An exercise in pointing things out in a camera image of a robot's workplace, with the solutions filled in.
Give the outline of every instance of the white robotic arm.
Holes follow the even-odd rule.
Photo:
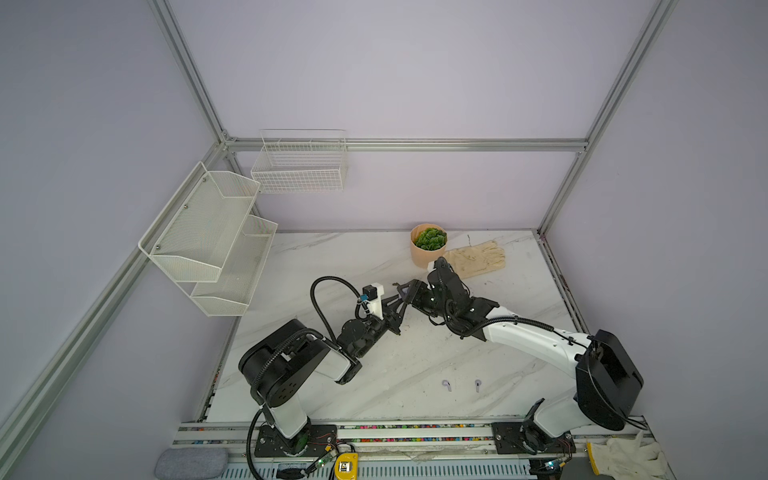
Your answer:
[[[488,319],[518,316],[509,309],[498,306],[488,314]],[[489,342],[509,345],[536,358],[552,364],[572,379],[576,379],[577,358],[586,352],[584,346],[590,340],[586,333],[574,333],[567,330],[548,332],[524,323],[493,323],[483,328],[483,334]],[[581,411],[576,398],[576,385],[562,394],[546,399],[535,410],[533,422],[543,433],[557,438],[563,433],[592,421]]]
[[[336,338],[314,301],[313,289],[321,280],[345,283],[358,296],[365,317],[344,324]],[[594,336],[556,329],[522,318],[493,300],[470,296],[448,262],[440,257],[431,266],[427,283],[411,280],[398,285],[397,295],[382,298],[383,286],[366,286],[362,294],[337,277],[322,277],[310,296],[329,335],[291,320],[240,361],[240,371],[251,384],[252,397],[263,406],[267,421],[280,432],[286,452],[302,448],[301,432],[309,420],[294,394],[312,372],[337,383],[351,380],[360,370],[359,359],[388,330],[400,334],[408,305],[430,317],[442,317],[446,327],[461,338],[474,336],[501,343],[552,364],[572,382],[562,394],[536,402],[520,423],[515,442],[529,452],[543,452],[571,429],[596,423],[621,430],[643,385],[628,354],[612,334]]]

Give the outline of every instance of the beige pot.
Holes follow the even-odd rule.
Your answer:
[[[418,225],[416,228],[411,230],[411,258],[417,267],[423,268],[425,270],[427,265],[429,265],[429,262],[434,262],[445,254],[445,248],[448,246],[448,239],[445,239],[445,245],[443,245],[440,250],[422,250],[418,248],[413,242],[419,238],[419,234],[421,234],[421,232],[428,228],[439,228],[445,232],[445,228],[433,223],[422,223],[421,225]]]

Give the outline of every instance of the lavender wall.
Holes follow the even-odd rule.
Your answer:
[[[678,478],[768,472],[766,25],[764,2],[681,0],[549,235]]]
[[[213,140],[145,0],[0,5],[0,422]],[[230,325],[150,267],[13,478],[153,478]]]
[[[586,135],[654,0],[172,3],[232,135],[546,138]],[[536,227],[573,154],[350,161],[343,194],[263,195],[261,212],[291,230]],[[449,199],[431,209],[419,190]]]

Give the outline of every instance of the white wire basket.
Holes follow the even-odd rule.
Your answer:
[[[259,191],[250,178],[203,169],[184,205],[144,251],[174,282],[219,280]]]
[[[208,316],[240,316],[248,310],[277,223],[248,215],[215,283],[198,283],[190,298]]]
[[[259,182],[229,171],[209,171],[202,163],[190,176],[195,174],[200,179],[168,225],[158,234],[161,214],[139,240],[139,249],[206,315],[243,315],[277,223],[250,213]]]
[[[344,190],[344,130],[262,130],[264,146],[251,169],[263,194]]]

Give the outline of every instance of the metal plate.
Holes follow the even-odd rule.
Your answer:
[[[491,424],[493,431],[493,442],[496,444],[496,452],[502,455],[507,454],[528,454],[529,452],[520,446],[520,426],[522,422],[496,422]],[[573,438],[568,438],[571,445],[571,452],[576,451]],[[539,455],[562,455],[563,447],[559,443],[547,448]]]
[[[264,457],[288,457],[279,440],[279,433],[269,425],[259,427],[259,438],[252,444],[255,448],[253,456]],[[336,442],[335,425],[310,425],[310,442],[306,449],[296,456],[319,457],[326,452],[326,446]]]

